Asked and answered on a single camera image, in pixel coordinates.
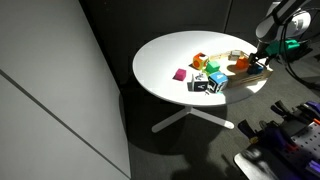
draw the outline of white wall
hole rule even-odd
[[[0,4],[0,69],[130,177],[120,92],[79,2]]]

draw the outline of gray floor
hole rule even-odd
[[[320,101],[319,92],[298,83],[284,66],[271,62],[270,67],[272,76],[255,95],[227,106],[200,109],[235,125],[247,119],[253,129],[260,130],[260,120],[282,121],[270,110],[278,100],[287,107]],[[302,77],[320,77],[320,63],[313,57],[296,61],[293,68]],[[133,180],[246,179],[233,162],[233,157],[249,145],[237,128],[228,130],[188,115],[153,134],[154,124],[183,107],[161,101],[139,85],[131,85],[122,93]]]

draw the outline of orange block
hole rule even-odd
[[[249,67],[249,61],[247,58],[239,58],[236,63],[237,69],[246,69]]]
[[[203,53],[198,53],[193,57],[192,66],[198,70],[203,69],[203,67],[207,66],[209,57]]]

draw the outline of white panel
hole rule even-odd
[[[1,0],[0,68],[130,176],[119,90],[77,0]]]
[[[1,180],[128,180],[0,76]]]

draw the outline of toy block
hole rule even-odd
[[[208,62],[205,71],[207,72],[207,75],[210,75],[212,73],[219,71],[219,69],[220,69],[220,65],[217,61],[210,61]]]
[[[192,74],[192,91],[205,91],[208,88],[208,77],[205,73]]]
[[[249,67],[249,61],[247,58],[239,58],[236,63],[237,69],[246,69]]]
[[[222,91],[223,89],[225,89],[227,84],[228,77],[222,72],[218,71],[209,76],[208,89],[213,93]]]
[[[259,64],[254,64],[252,66],[249,66],[249,68],[247,69],[247,73],[248,74],[260,74],[263,71],[263,66],[259,65]]]
[[[231,51],[228,59],[235,61],[235,60],[238,60],[240,56],[241,56],[241,51],[239,51],[239,50],[234,50],[234,51]]]
[[[179,81],[183,81],[184,78],[187,75],[187,71],[184,69],[178,69],[176,74],[174,75],[174,79],[179,80]]]
[[[198,70],[207,66],[209,57],[203,53],[199,53],[193,57],[192,66]]]

